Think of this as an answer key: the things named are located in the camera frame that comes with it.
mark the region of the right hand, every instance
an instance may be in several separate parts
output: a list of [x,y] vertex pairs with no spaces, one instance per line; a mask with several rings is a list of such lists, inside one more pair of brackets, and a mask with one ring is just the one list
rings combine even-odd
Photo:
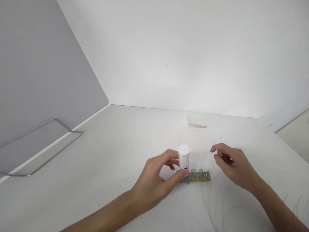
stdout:
[[253,194],[260,176],[251,166],[242,149],[231,148],[224,143],[215,144],[210,152],[218,151],[214,155],[216,163],[224,174],[235,184]]

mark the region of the fingernail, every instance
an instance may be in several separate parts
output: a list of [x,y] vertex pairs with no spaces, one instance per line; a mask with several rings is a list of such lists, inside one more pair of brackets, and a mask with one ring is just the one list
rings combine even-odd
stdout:
[[183,169],[183,174],[187,175],[189,173],[189,169]]

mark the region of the baseboard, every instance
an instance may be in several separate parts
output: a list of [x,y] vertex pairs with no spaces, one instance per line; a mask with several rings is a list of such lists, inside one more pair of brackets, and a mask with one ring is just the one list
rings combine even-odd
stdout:
[[86,122],[88,122],[90,119],[92,119],[94,116],[96,116],[97,114],[99,114],[102,110],[104,110],[105,108],[107,108],[108,106],[110,106],[110,104],[108,104],[107,106],[103,107],[101,110],[99,110],[98,112],[96,112],[94,115],[92,115],[91,117],[87,118],[85,121],[83,121],[81,124],[79,124],[78,126],[74,127],[72,129],[72,131],[77,130],[79,127],[81,127],[82,125],[84,125]]
[[[96,112],[94,115],[92,115],[91,117],[87,118],[85,121],[83,121],[81,124],[79,124],[78,126],[76,126],[74,129],[72,129],[72,131],[77,130],[79,127],[81,127],[82,125],[84,125],[86,122],[88,122],[90,119],[92,119],[94,116],[96,116],[97,114],[99,114],[101,111],[103,111],[105,108],[107,108],[109,106],[109,104],[107,106],[105,106],[104,108],[102,108],[101,110],[99,110],[98,112]],[[15,173],[17,171],[19,171],[20,169],[22,169],[24,166],[26,166],[28,163],[30,163],[31,161],[33,161],[34,159],[36,159],[38,156],[40,156],[41,154],[43,154],[45,151],[47,151],[49,148],[51,148],[52,146],[54,146],[56,143],[58,143],[60,140],[64,139],[65,137],[67,137],[71,132],[67,132],[65,135],[61,136],[59,139],[57,139],[56,141],[54,141],[53,143],[51,143],[50,145],[48,145],[46,148],[44,148],[43,150],[41,150],[40,152],[38,152],[37,154],[35,154],[33,157],[31,157],[30,159],[28,159],[27,161],[25,161],[24,163],[22,163],[21,165],[19,165],[17,168],[15,168],[13,171],[10,172],[10,174]],[[4,176],[0,179],[0,184],[5,181],[6,179],[8,179],[9,176]],[[14,177],[14,178],[31,178],[31,177]]]

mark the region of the white block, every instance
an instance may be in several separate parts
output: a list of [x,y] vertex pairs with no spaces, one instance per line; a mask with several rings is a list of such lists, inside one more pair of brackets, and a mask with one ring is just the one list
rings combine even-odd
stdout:
[[189,152],[189,147],[185,144],[178,147],[180,169],[189,168]]

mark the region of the forearm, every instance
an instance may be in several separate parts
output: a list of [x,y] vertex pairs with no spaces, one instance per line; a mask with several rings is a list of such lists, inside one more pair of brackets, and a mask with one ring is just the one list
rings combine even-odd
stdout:
[[277,232],[309,231],[262,178],[258,177],[255,182],[251,193],[261,203]]
[[121,194],[105,207],[76,222],[62,232],[110,232],[115,231],[139,215],[135,210],[132,192]]

